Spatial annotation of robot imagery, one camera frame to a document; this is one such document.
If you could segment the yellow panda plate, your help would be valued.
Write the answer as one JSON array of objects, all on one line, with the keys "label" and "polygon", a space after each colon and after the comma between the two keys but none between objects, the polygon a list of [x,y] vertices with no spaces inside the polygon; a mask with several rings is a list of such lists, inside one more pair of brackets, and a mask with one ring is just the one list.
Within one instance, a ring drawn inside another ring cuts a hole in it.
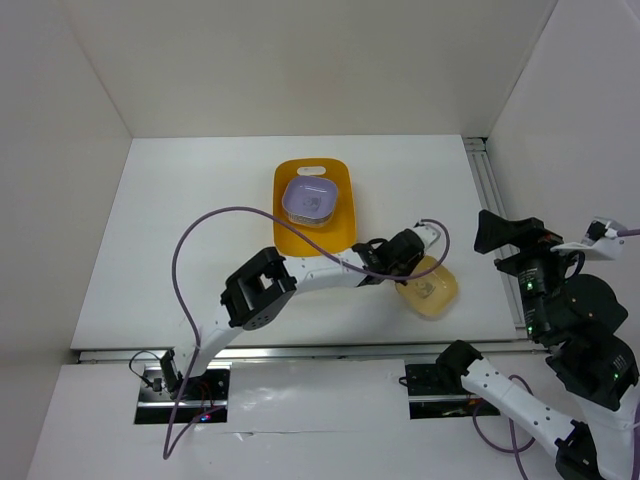
[{"label": "yellow panda plate", "polygon": [[443,264],[429,275],[396,283],[395,287],[414,312],[433,321],[446,313],[459,293],[456,277]]}]

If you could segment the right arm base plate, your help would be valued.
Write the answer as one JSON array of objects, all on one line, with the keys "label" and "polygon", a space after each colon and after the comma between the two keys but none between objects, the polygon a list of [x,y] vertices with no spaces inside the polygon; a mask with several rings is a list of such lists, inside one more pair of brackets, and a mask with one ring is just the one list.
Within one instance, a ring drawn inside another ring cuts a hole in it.
[{"label": "right arm base plate", "polygon": [[398,383],[406,389],[411,420],[500,415],[477,395],[446,385],[435,364],[406,364]]}]

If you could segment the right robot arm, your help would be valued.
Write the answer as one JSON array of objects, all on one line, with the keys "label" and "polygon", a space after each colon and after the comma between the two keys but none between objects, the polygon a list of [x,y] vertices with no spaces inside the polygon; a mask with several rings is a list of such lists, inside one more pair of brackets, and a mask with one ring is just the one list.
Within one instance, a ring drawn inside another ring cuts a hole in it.
[{"label": "right robot arm", "polygon": [[462,340],[439,355],[436,379],[448,392],[463,389],[496,407],[545,449],[564,479],[639,476],[639,367],[616,335],[628,312],[605,281],[581,272],[588,260],[617,259],[638,233],[595,218],[582,241],[565,242],[537,218],[479,214],[475,251],[517,248],[495,266],[517,279],[527,337],[550,350],[545,362],[584,418],[555,411]]}]

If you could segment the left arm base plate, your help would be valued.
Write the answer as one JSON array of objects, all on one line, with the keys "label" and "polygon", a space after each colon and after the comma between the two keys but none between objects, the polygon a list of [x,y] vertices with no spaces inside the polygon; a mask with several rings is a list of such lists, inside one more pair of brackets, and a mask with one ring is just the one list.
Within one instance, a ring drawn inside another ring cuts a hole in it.
[{"label": "left arm base plate", "polygon": [[[167,425],[175,399],[164,383],[159,366],[144,369],[134,423],[136,425]],[[175,423],[186,424],[194,416],[201,424],[226,423],[231,371],[229,366],[209,368],[194,384],[188,386],[180,399]]]}]

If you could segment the lavender plate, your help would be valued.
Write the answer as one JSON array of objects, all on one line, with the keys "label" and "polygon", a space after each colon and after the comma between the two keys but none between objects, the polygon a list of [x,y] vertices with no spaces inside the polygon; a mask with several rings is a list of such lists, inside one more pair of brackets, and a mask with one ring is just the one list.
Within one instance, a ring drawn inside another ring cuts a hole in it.
[{"label": "lavender plate", "polygon": [[286,186],[282,197],[284,211],[321,217],[334,213],[338,198],[337,185],[317,176],[296,176]]}]

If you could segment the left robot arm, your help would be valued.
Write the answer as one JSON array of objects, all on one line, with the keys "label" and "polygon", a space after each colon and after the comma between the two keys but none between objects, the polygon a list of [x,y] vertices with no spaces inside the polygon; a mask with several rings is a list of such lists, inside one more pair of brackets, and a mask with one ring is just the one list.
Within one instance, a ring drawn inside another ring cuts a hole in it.
[{"label": "left robot arm", "polygon": [[404,282],[440,234],[416,225],[389,240],[358,243],[332,257],[292,257],[276,248],[260,250],[231,274],[219,306],[198,326],[177,280],[172,260],[172,285],[189,324],[190,338],[161,358],[161,385],[172,399],[184,399],[196,390],[209,362],[244,331],[261,329],[275,320],[294,295],[330,288],[360,288],[387,279]]}]

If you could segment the green panda plate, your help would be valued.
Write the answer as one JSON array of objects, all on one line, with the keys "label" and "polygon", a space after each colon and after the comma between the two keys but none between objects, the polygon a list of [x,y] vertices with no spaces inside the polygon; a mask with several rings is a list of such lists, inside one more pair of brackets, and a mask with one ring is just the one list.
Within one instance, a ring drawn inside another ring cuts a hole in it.
[{"label": "green panda plate", "polygon": [[289,223],[293,225],[302,226],[305,228],[319,229],[327,226],[331,222],[333,214],[329,213],[325,216],[314,217],[286,210],[285,218]]}]

